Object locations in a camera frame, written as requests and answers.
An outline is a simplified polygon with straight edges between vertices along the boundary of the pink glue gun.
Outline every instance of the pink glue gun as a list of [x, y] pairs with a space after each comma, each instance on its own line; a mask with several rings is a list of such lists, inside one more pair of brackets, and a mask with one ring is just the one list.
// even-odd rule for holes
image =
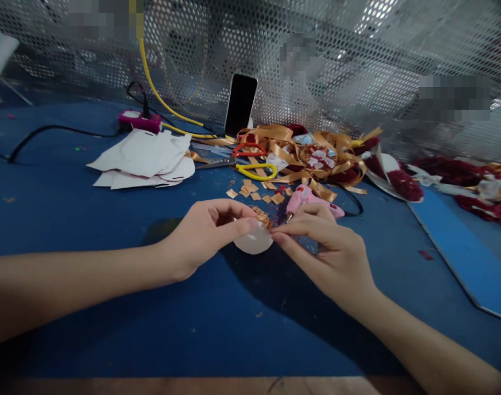
[[331, 211], [333, 217], [336, 219], [342, 218], [345, 215], [344, 210], [342, 210], [340, 207], [332, 203], [326, 202], [325, 200], [320, 199], [319, 197], [316, 197], [315, 195], [312, 194], [311, 188], [309, 188], [307, 185], [300, 185], [296, 188], [296, 191], [294, 191], [293, 195], [291, 196], [291, 199], [289, 200], [289, 203], [287, 204], [286, 223], [289, 222], [291, 218], [296, 214], [298, 207], [300, 207], [302, 204], [305, 203], [325, 204], [329, 208], [329, 211]]

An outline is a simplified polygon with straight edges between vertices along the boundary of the forearm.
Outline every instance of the forearm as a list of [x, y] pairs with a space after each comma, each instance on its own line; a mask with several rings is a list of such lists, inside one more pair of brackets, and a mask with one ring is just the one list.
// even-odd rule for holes
[[381, 292], [354, 317], [387, 346], [427, 393], [501, 394], [498, 370]]
[[175, 282], [175, 265], [160, 248], [0, 257], [0, 342], [100, 302]]

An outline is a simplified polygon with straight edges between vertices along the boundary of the hand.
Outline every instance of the hand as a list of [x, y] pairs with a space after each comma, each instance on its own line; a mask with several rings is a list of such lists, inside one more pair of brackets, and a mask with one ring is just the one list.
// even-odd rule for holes
[[[271, 232], [316, 286], [347, 313], [353, 314], [376, 297], [364, 241], [351, 229], [337, 225], [325, 205], [302, 205], [288, 224]], [[310, 254], [289, 235], [317, 241], [318, 254]]]
[[256, 229], [256, 216], [249, 206], [234, 200], [199, 201], [170, 236], [158, 243], [163, 246], [161, 255], [165, 261], [177, 262], [177, 280], [185, 280], [220, 248]]

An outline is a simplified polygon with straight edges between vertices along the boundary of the blue mat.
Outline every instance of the blue mat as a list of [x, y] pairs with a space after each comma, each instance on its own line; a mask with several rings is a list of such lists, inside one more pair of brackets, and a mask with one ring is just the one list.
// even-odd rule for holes
[[[431, 188], [425, 190], [423, 203], [411, 207], [476, 306], [501, 317], [501, 260], [455, 213], [462, 209], [452, 210]], [[487, 226], [475, 218], [482, 228]]]
[[[9, 153], [46, 122], [112, 134], [120, 109], [97, 101], [37, 106], [12, 109], [16, 120], [5, 110], [0, 151]], [[84, 164], [116, 142], [47, 131], [22, 151], [18, 164], [0, 160], [0, 255], [149, 244], [165, 237], [197, 200], [225, 198], [229, 188], [242, 184], [240, 174], [219, 168], [198, 171], [172, 188], [95, 188], [98, 172]], [[360, 186], [368, 190], [358, 196], [364, 214], [340, 223], [363, 236], [379, 288], [501, 370], [501, 320], [469, 302], [406, 204], [368, 184]], [[342, 191], [336, 202], [355, 209]], [[259, 206], [271, 215], [282, 210], [265, 202]], [[434, 260], [426, 261], [419, 250]], [[249, 256], [229, 245], [183, 283], [100, 304], [0, 345], [0, 375], [7, 376], [404, 373], [376, 337], [276, 246]]]

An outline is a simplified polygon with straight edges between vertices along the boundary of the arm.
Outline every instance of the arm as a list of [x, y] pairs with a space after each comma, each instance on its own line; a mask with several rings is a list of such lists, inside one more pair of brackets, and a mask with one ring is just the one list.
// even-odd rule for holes
[[[431, 394], [501, 394], [501, 373], [424, 324], [375, 286], [366, 247], [323, 205], [304, 205], [273, 239], [327, 296], [378, 337]], [[316, 256], [289, 235], [319, 243]]]
[[255, 216], [228, 199], [198, 202], [151, 246], [0, 257], [0, 342], [100, 302], [182, 281], [258, 226], [245, 218]]

